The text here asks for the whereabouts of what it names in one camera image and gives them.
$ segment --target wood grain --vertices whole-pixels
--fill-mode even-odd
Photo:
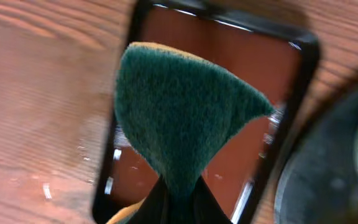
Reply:
[[[224,3],[319,36],[323,60],[300,122],[358,83],[358,0]],[[92,183],[132,5],[0,0],[0,223],[92,223]],[[273,197],[271,186],[255,223],[273,223]]]

